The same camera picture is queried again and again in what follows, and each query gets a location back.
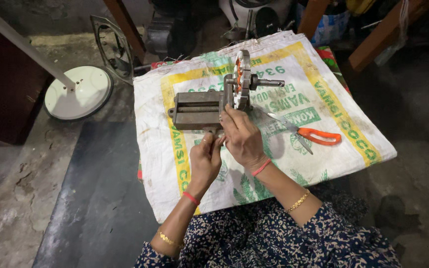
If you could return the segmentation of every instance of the navy blue floral fabric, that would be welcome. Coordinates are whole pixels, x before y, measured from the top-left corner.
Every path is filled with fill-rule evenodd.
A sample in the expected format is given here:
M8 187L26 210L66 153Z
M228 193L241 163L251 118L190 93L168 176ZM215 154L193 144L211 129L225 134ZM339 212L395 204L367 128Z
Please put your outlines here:
M324 203L299 227L275 198L193 217L175 260L149 243L136 267L400 267L377 228L355 227Z

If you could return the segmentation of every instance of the orange scissor handle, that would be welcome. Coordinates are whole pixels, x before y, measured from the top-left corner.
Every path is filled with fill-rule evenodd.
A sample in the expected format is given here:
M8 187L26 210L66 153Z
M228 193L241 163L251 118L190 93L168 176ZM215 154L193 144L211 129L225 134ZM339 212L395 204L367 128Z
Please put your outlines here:
M301 127L297 132L301 134L302 137L308 139L309 141L312 141L321 145L335 145L342 141L342 136L340 134L319 131L312 128ZM323 137L327 139L332 138L332 139L335 139L335 141L328 142L328 141L319 140L318 138L314 138L313 136L311 136L312 134L315 134L319 137Z

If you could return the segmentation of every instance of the scissors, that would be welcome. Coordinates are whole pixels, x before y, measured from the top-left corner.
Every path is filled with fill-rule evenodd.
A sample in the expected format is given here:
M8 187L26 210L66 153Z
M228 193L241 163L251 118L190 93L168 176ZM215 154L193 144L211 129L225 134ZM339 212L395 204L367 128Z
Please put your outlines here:
M312 150L309 148L309 146L307 145L307 143L304 141L304 139L302 139L301 137L304 137L306 139L308 139L309 141L321 144L321 145L335 145L337 143L340 143L342 141L342 136L340 134L335 134L335 133L329 133L329 132L323 132L323 131L319 131L316 129L312 129L312 128L305 128L305 127L298 127L295 124L291 123L289 120L287 120L284 116L282 115L277 115L275 113L271 113L270 111L268 111L266 108L258 105L258 104L252 104L253 107L258 108L259 110L261 110L261 112L267 114L267 116L276 119L277 121L281 122L288 130L292 131L294 133L294 136L299 140L299 142L302 144L302 146L311 154L313 155L314 153L312 152ZM335 141L333 142L328 142L328 141L324 141L324 140L319 140L313 136L311 136L312 134L315 134L319 137L322 138L332 138L335 139Z

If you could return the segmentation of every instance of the pink thread bracelet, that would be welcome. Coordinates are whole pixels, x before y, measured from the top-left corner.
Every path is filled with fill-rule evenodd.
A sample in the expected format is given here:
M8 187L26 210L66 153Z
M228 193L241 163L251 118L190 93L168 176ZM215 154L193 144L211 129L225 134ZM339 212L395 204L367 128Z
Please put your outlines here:
M271 162L271 159L267 159L266 162L256 171L253 172L253 176L256 176L259 172L263 171L263 169Z
M189 198L195 205L200 205L200 202L196 200L196 198L194 198L191 194L183 192L183 195Z

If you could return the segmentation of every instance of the gold bracelet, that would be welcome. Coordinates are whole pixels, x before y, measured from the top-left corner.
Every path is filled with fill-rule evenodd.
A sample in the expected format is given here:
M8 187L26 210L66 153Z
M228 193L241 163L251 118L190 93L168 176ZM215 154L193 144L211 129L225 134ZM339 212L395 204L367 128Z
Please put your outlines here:
M291 213L291 211L295 210L298 206L300 206L307 198L307 196L310 194L310 191L307 190L306 194L299 199L295 204L292 205L286 212Z
M173 240L169 239L168 237L166 237L166 235L162 234L162 232L160 231L160 228L158 228L157 234L160 235L160 238L166 243L168 243L169 245L173 245L179 248L184 248L184 242L182 242L181 245L176 244Z

